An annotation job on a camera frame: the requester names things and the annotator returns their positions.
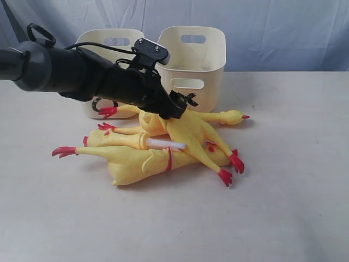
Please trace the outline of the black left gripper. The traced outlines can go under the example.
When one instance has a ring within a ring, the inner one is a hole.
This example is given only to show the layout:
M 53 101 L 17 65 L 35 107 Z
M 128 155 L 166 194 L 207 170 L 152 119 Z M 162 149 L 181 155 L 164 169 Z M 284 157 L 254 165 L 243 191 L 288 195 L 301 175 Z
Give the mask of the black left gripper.
M 161 77 L 154 72 L 110 69 L 103 81 L 103 97 L 134 105 L 165 120 L 179 119 L 187 109 L 184 97 L 177 92 L 168 94 L 161 84 Z

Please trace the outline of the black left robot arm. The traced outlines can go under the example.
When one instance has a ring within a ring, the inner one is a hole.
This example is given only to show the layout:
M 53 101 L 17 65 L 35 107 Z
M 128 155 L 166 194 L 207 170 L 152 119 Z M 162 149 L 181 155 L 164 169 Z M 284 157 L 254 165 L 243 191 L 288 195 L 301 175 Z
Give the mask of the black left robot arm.
M 168 64 L 168 50 L 148 39 L 138 39 L 128 52 L 132 60 L 111 62 L 82 42 L 65 49 L 51 43 L 24 41 L 1 50 L 1 79 L 28 92 L 56 92 L 87 102 L 94 97 L 130 104 L 163 119 L 179 119 L 187 108 L 186 96 L 167 93 L 155 64 Z

